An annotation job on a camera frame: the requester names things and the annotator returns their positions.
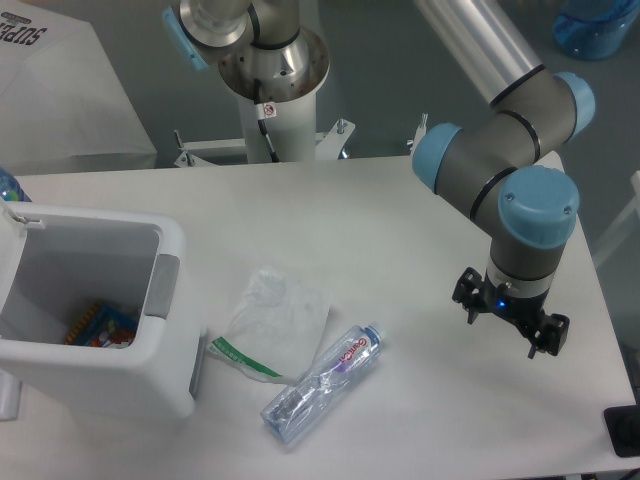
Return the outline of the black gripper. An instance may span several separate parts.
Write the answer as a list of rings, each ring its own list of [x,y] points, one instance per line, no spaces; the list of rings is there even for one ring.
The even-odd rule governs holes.
[[[471,267],[456,282],[452,300],[467,312],[472,325],[481,313],[492,313],[515,326],[531,344],[528,358],[538,353],[557,356],[564,346],[570,319],[561,314],[548,315],[543,310],[549,290],[531,297],[515,297],[505,285],[496,285]]]

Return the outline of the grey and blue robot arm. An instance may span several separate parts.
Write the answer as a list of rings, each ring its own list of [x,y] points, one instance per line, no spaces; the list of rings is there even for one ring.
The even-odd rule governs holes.
[[[421,1],[420,13],[488,102],[474,132],[443,123],[417,131],[412,169],[491,240],[484,273],[467,269],[453,300],[470,319],[491,313],[533,353],[557,355],[569,319],[544,303],[577,223],[579,193],[542,158],[592,120],[594,94],[572,73],[550,73],[494,1]],[[252,163],[316,160],[315,94],[327,77],[322,40],[295,1],[176,1],[168,36],[197,70],[216,66],[235,94]]]

